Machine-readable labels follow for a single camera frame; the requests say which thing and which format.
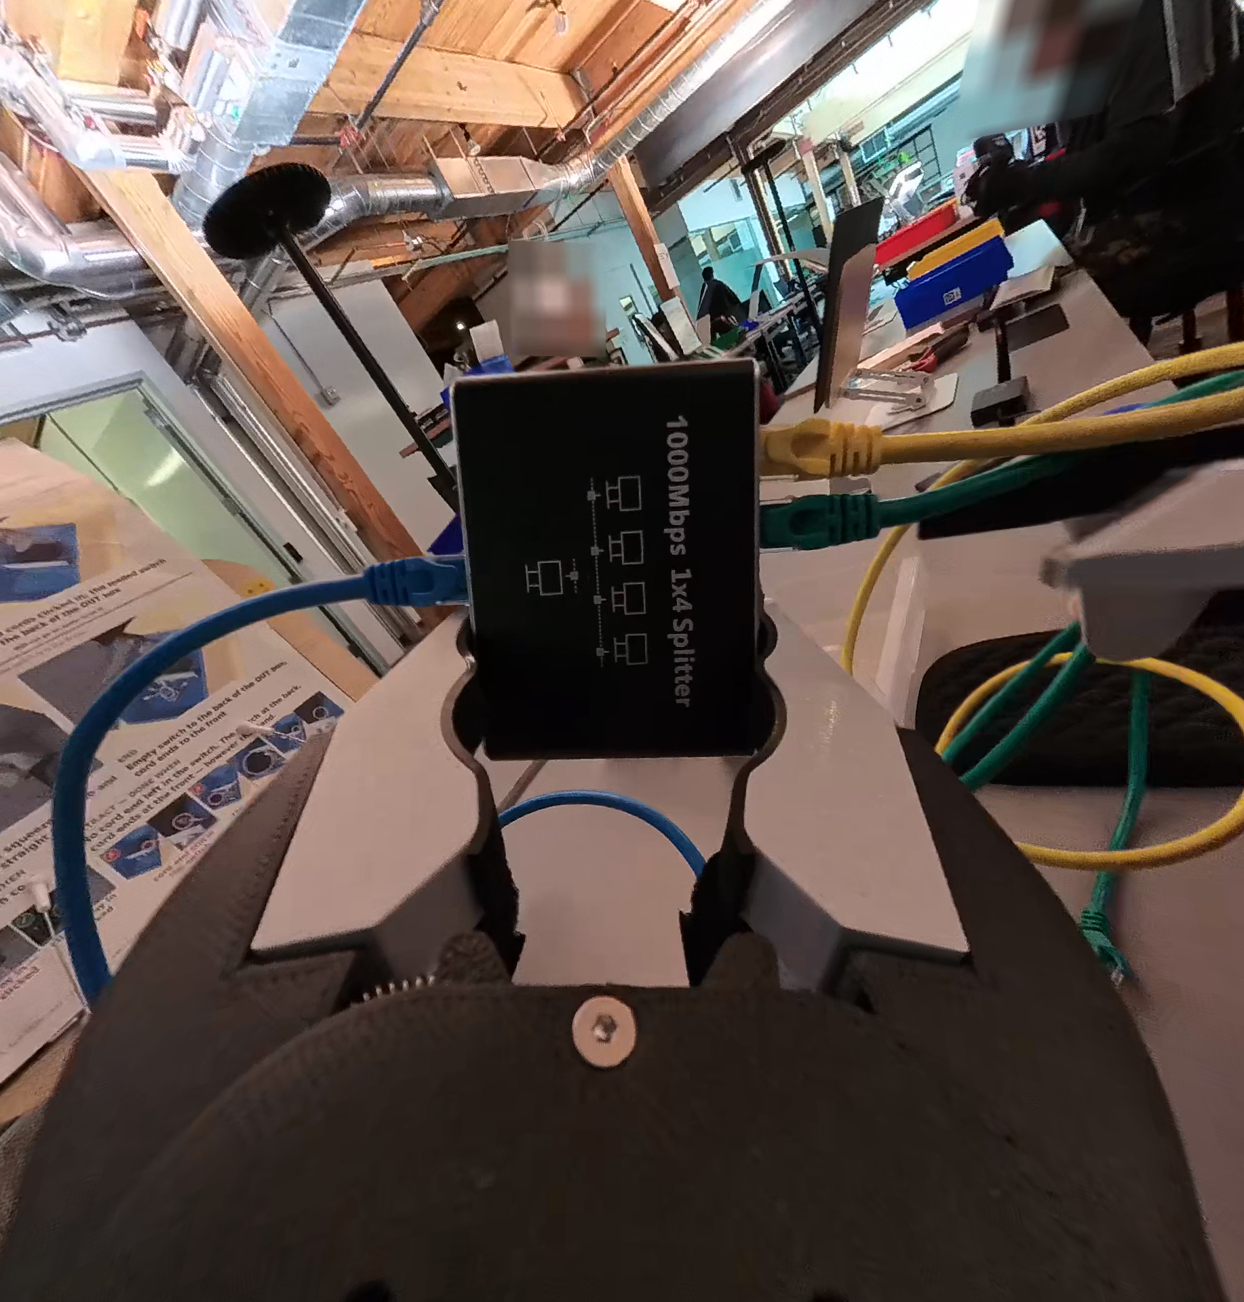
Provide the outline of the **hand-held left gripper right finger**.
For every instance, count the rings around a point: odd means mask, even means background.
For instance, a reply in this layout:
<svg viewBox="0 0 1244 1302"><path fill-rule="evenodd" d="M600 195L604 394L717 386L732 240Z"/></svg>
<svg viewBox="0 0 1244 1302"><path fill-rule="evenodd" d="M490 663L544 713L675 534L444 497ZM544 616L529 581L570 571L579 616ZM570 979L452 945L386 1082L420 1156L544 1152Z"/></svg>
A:
<svg viewBox="0 0 1244 1302"><path fill-rule="evenodd" d="M732 937L764 937L805 993L834 993L855 956L957 969L968 937L893 713L782 612L759 616L759 690L769 730L694 885L689 986Z"/></svg>

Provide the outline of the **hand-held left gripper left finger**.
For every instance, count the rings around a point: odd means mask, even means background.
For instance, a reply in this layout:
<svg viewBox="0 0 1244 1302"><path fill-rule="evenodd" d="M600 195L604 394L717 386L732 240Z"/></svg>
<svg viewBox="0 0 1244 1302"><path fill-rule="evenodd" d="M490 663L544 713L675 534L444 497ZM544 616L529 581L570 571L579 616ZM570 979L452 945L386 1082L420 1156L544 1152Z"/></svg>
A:
<svg viewBox="0 0 1244 1302"><path fill-rule="evenodd" d="M440 623L332 726L252 949L366 949L386 979L421 979L484 931L516 969L500 810L522 789L529 762L484 758L469 626Z"/></svg>

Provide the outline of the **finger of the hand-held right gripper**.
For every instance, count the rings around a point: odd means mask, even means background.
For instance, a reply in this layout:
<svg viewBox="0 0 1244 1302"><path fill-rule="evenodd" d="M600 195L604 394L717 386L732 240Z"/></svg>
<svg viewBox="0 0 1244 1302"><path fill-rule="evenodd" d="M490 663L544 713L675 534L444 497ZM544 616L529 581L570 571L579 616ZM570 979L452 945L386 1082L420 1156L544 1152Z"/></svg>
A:
<svg viewBox="0 0 1244 1302"><path fill-rule="evenodd" d="M1244 589L1244 459L1185 473L1097 534L1044 558L1101 663L1163 657L1196 612Z"/></svg>
<svg viewBox="0 0 1244 1302"><path fill-rule="evenodd" d="M917 538L934 541L1116 512L1132 497L1163 489L1211 459L1244 459L1244 424L1087 454L1078 468L1030 482L1013 493L934 512L917 522Z"/></svg>

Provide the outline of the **black ethernet splitter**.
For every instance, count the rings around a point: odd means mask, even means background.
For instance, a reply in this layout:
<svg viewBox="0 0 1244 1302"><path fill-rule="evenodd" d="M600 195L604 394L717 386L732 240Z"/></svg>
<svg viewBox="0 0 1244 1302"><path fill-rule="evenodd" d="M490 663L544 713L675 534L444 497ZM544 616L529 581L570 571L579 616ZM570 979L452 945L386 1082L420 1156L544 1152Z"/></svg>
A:
<svg viewBox="0 0 1244 1302"><path fill-rule="evenodd" d="M452 426L484 751L757 758L757 363L455 382Z"/></svg>

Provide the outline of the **black mouse pad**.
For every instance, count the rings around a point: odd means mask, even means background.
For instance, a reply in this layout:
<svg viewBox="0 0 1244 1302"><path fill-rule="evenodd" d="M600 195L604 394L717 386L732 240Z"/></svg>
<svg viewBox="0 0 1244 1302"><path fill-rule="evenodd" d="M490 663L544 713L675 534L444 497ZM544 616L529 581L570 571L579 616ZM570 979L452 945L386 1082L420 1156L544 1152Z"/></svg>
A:
<svg viewBox="0 0 1244 1302"><path fill-rule="evenodd" d="M917 692L911 726L939 742L951 713L998 671L1030 663L1050 633L971 642L945 650ZM1244 610L1211 604L1196 626L1163 650L1244 698ZM1024 751L998 773L1014 789L1122 789L1132 773L1132 671L1090 667L1078 676L1075 698L1024 742ZM1239 789L1244 739L1229 713L1179 683L1150 680L1150 789Z"/></svg>

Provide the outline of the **black desk pad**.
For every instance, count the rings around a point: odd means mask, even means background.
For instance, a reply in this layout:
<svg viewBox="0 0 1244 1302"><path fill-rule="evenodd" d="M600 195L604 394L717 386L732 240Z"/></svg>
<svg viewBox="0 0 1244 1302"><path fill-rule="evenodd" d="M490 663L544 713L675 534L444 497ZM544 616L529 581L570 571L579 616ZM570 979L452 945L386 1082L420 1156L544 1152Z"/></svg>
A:
<svg viewBox="0 0 1244 1302"><path fill-rule="evenodd" d="M1062 312L1062 306L1039 306L1039 307L1008 306L1002 312L992 312L992 334L1002 334L1008 354L1020 354L1020 349L1068 334L1068 312Z"/></svg>

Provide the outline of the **silver monitor stand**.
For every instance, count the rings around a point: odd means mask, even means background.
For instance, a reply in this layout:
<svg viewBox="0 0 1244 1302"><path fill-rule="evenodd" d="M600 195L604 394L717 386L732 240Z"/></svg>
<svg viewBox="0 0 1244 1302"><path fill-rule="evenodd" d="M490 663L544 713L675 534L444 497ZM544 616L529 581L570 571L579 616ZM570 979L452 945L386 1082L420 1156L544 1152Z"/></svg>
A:
<svg viewBox="0 0 1244 1302"><path fill-rule="evenodd" d="M841 400L877 406L893 418L924 418L955 406L957 376L955 370L849 370Z"/></svg>

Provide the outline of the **blue storage bin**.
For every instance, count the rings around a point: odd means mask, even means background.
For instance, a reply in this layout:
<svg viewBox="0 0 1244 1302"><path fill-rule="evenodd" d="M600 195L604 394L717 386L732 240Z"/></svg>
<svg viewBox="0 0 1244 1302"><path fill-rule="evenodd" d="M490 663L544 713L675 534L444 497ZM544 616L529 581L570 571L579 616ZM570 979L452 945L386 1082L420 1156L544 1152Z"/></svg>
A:
<svg viewBox="0 0 1244 1302"><path fill-rule="evenodd" d="M907 281L893 306L907 334L924 330L939 312L955 312L957 306L998 290L1013 278L1013 246L1008 240L988 240L957 256L951 256L945 268Z"/></svg>

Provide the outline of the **small yellow storage bin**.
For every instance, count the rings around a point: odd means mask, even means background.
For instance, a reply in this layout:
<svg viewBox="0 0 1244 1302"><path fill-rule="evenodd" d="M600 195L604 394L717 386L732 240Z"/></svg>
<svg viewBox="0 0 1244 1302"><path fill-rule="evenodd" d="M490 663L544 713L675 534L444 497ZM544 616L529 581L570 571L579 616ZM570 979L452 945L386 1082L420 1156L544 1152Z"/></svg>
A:
<svg viewBox="0 0 1244 1302"><path fill-rule="evenodd" d="M992 241L992 240L1008 240L1008 233L1002 233L1002 221L985 221L985 224L971 224L968 233L957 233L957 240L929 246L924 256L917 256L917 260L907 268L907 281L919 281L919 278L929 278L929 271L939 271L939 268L968 256L971 246L985 246L985 241Z"/></svg>

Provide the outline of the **red storage bin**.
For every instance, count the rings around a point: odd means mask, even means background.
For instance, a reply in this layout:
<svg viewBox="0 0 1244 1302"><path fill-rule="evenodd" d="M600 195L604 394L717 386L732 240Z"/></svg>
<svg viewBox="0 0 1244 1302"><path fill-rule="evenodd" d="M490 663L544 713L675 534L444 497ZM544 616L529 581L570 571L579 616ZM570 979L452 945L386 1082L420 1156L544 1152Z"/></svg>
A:
<svg viewBox="0 0 1244 1302"><path fill-rule="evenodd" d="M957 228L957 204L945 199L934 204L929 216L911 221L907 228L877 240L873 246L873 268L886 271L886 268L901 268L911 260L924 241L945 240Z"/></svg>

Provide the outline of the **silver computer monitor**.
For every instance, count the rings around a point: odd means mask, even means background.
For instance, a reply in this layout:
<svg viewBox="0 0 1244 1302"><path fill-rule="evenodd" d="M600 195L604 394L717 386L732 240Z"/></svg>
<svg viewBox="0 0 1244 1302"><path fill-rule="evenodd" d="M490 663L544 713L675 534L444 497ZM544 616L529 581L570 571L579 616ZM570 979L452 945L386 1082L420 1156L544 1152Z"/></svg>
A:
<svg viewBox="0 0 1244 1302"><path fill-rule="evenodd" d="M877 221L882 221L882 199L865 199L865 204L846 210L829 228L827 318L822 318L812 416L829 411L859 366L868 290L873 290Z"/></svg>

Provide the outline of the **black floor lamp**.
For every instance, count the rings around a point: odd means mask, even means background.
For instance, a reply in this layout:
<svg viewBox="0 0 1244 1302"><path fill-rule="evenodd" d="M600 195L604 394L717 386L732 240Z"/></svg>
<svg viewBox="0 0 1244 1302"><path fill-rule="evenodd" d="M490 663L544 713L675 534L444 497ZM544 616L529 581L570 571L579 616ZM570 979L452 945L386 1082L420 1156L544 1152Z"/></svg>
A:
<svg viewBox="0 0 1244 1302"><path fill-rule="evenodd" d="M328 199L332 199L332 185L315 168L287 161L287 168L252 173L211 204L205 241L211 241L211 253L233 256L233 260L264 256L274 246L289 256L300 281L315 290L315 300L341 334L341 342L366 366L379 400L392 411L392 418L405 424L405 431L411 437L421 459L433 468L433 489L455 512L462 493L455 493L452 468L440 459L433 437L420 426L420 416L405 406L390 370L377 363L377 354L366 349L366 337L341 312L339 293L323 287L317 268L300 246L300 233L310 233L323 221Z"/></svg>

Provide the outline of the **silver ventilation duct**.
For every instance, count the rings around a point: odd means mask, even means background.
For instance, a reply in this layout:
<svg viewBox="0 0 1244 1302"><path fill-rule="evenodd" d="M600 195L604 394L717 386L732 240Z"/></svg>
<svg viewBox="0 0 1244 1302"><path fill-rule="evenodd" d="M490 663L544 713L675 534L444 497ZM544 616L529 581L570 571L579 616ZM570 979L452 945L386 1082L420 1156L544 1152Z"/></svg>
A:
<svg viewBox="0 0 1244 1302"><path fill-rule="evenodd" d="M689 90L670 84L614 143L586 146L554 168L535 155L437 155L425 173L328 177L332 199L323 221L306 233L306 246L317 246L363 221L390 221L390 216L503 221L535 204L554 204L573 192L595 192L683 101Z"/></svg>

